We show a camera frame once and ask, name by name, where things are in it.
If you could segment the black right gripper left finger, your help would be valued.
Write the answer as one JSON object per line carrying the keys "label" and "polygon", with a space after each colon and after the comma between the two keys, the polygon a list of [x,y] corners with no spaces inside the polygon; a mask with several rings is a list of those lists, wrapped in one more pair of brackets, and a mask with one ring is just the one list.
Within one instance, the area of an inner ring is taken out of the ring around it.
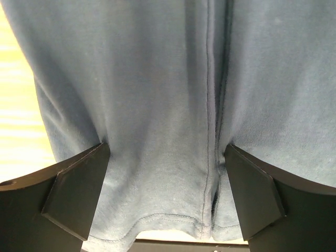
{"label": "black right gripper left finger", "polygon": [[80,251],[110,158],[100,143],[1,183],[1,251]]}

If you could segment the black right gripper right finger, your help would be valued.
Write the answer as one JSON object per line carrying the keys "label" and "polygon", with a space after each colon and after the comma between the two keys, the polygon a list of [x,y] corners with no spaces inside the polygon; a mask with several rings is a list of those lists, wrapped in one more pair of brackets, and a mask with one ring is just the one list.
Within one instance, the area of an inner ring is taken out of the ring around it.
{"label": "black right gripper right finger", "polygon": [[335,251],[335,188],[228,145],[225,166],[250,251]]}

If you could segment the grey-blue t shirt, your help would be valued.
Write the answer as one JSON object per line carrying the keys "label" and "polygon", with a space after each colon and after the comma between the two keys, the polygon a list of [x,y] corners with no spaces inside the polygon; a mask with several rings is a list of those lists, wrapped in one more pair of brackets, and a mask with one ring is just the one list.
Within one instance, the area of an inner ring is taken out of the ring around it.
{"label": "grey-blue t shirt", "polygon": [[111,157],[88,251],[241,238],[233,144],[335,186],[335,1],[2,1],[56,161]]}

